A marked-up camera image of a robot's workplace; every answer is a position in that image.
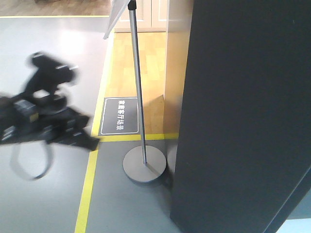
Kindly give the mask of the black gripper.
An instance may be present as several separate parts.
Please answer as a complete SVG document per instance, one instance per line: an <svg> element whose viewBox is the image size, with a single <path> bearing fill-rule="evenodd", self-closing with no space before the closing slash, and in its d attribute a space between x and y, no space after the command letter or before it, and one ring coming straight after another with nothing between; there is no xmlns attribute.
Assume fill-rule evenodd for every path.
<svg viewBox="0 0 311 233"><path fill-rule="evenodd" d="M95 150L99 139L84 128L89 117L67 106L65 97L24 97L0 99L0 143L31 141L60 143Z"/></svg>

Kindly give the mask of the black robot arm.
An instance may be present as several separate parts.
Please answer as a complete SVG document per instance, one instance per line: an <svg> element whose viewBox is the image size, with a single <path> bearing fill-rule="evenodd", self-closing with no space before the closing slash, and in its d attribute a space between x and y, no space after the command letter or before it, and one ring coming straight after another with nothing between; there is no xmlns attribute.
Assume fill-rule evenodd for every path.
<svg viewBox="0 0 311 233"><path fill-rule="evenodd" d="M24 90L0 98L0 143L45 141L94 151L99 139L84 130L89 117L68 107L67 98L56 94L60 84L74 80L73 68L42 52L32 54L31 62L37 71Z"/></svg>

